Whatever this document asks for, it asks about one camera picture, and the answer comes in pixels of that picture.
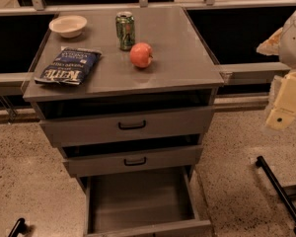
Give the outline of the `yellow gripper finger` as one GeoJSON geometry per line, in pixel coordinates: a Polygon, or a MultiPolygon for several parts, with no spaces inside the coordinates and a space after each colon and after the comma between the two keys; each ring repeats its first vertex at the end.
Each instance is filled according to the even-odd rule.
{"type": "Polygon", "coordinates": [[[275,76],[270,87],[265,126],[283,130],[296,119],[296,70],[275,76]]]}
{"type": "Polygon", "coordinates": [[[277,55],[279,50],[279,42],[282,34],[282,28],[275,31],[267,40],[257,47],[257,53],[262,55],[277,55]]]}

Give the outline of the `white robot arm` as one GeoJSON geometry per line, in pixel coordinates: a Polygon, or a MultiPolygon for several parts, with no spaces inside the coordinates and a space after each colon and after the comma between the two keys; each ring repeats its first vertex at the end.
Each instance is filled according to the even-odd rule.
{"type": "Polygon", "coordinates": [[[283,130],[296,119],[296,11],[282,28],[257,48],[257,53],[277,55],[290,68],[284,77],[275,76],[271,83],[265,126],[283,130]]]}

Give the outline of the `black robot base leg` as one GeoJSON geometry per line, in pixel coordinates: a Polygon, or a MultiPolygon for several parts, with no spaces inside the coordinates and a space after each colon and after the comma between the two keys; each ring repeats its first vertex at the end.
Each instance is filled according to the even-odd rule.
{"type": "Polygon", "coordinates": [[[293,200],[296,199],[296,185],[282,187],[262,156],[257,158],[256,166],[261,167],[264,170],[273,188],[276,190],[282,203],[291,215],[291,218],[295,222],[293,231],[296,236],[296,207],[293,203],[293,200]]]}

